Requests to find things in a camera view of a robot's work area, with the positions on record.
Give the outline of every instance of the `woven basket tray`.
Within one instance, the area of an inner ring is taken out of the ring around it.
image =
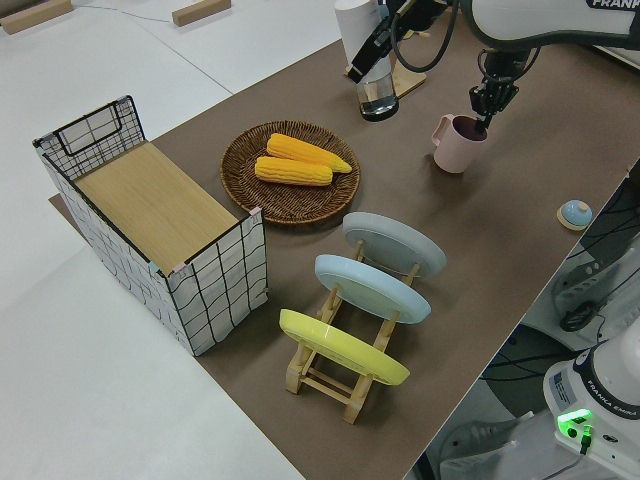
[[[254,164],[267,155],[272,133],[282,133],[329,150],[352,167],[351,173],[335,173],[326,187],[267,183],[258,180]],[[253,127],[236,138],[222,158],[222,184],[229,196],[246,211],[262,207],[263,218],[280,225],[322,222],[345,211],[358,190],[360,165],[349,146],[329,130],[305,122],[282,120]]]

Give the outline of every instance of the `wooden block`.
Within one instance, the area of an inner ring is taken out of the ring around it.
[[[165,275],[237,223],[148,142],[75,183]]]
[[[49,0],[40,5],[27,8],[0,20],[2,28],[9,35],[39,25],[52,18],[59,17],[73,10],[71,0]]]
[[[214,13],[221,12],[231,8],[231,0],[201,0],[198,3],[189,5],[188,7],[176,10],[171,15],[173,17],[173,23],[182,27],[189,23],[200,20]]]
[[[418,88],[427,79],[424,73],[415,73],[407,70],[400,62],[396,61],[393,67],[393,88],[398,98],[403,97],[412,90]]]

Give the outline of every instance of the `yellow plate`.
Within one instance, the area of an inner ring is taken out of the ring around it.
[[[409,370],[389,355],[307,315],[280,310],[280,328],[296,342],[380,383],[400,385],[409,376]]]

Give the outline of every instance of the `corn cob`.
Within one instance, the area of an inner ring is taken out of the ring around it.
[[[258,157],[254,167],[256,177],[265,182],[290,185],[326,186],[333,172],[326,165],[298,162],[287,158]]]
[[[351,171],[351,165],[335,153],[281,133],[271,134],[267,142],[267,152],[274,157],[326,165],[334,172],[349,173]]]

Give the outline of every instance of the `storage basket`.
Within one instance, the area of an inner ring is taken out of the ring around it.
[[[78,229],[107,269],[189,352],[200,355],[267,300],[262,213],[251,211],[163,272],[77,185],[79,178],[145,141],[127,96],[33,144]]]

